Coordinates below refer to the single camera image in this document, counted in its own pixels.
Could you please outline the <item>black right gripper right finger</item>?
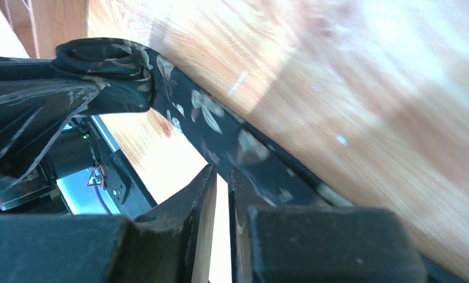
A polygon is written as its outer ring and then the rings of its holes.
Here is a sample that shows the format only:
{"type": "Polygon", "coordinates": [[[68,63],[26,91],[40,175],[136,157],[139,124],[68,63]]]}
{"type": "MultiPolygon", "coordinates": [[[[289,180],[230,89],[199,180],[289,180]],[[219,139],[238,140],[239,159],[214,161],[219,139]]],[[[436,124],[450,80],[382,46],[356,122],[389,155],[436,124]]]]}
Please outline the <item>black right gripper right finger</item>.
{"type": "Polygon", "coordinates": [[[228,179],[233,282],[426,282],[399,218],[379,208],[271,206],[228,179]]]}

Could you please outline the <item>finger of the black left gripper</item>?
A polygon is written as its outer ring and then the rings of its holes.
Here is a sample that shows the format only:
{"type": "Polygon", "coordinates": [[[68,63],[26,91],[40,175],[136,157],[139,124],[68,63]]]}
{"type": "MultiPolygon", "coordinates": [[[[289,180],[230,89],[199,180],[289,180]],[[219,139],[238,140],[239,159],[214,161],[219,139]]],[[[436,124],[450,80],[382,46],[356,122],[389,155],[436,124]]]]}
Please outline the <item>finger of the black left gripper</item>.
{"type": "Polygon", "coordinates": [[[30,173],[99,92],[91,81],[61,75],[50,60],[0,57],[0,175],[30,173]]]}

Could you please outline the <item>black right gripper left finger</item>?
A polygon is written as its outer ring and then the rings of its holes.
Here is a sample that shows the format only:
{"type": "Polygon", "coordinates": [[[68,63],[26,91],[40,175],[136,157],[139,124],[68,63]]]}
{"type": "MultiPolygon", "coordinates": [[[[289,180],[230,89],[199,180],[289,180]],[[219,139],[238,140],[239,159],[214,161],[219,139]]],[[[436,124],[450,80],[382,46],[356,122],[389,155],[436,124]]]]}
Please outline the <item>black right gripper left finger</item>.
{"type": "Polygon", "coordinates": [[[207,282],[217,171],[135,219],[0,215],[0,282],[207,282]]]}

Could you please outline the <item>black tie with gold pattern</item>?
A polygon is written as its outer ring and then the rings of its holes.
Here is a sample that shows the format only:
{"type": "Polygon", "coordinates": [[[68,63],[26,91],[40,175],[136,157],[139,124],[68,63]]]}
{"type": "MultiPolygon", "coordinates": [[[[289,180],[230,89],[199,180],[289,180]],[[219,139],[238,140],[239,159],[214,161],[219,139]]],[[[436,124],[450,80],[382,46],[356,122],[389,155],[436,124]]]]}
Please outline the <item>black tie with gold pattern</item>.
{"type": "MultiPolygon", "coordinates": [[[[230,173],[239,170],[271,206],[361,207],[335,194],[276,142],[144,45],[117,38],[74,40],[56,48],[53,64],[62,74],[100,87],[87,114],[154,109],[227,183],[230,173]]],[[[426,282],[460,282],[452,272],[419,255],[427,270],[426,282]]]]}

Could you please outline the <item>orange wooden compartment tray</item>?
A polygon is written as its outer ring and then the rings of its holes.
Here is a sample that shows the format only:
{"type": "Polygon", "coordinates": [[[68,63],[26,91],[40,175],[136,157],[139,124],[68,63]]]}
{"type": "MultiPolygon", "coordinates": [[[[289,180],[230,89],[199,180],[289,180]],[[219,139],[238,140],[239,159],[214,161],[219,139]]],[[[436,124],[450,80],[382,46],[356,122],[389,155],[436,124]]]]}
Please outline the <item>orange wooden compartment tray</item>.
{"type": "Polygon", "coordinates": [[[86,37],[88,3],[0,0],[0,11],[29,56],[52,59],[56,46],[86,37]]]}

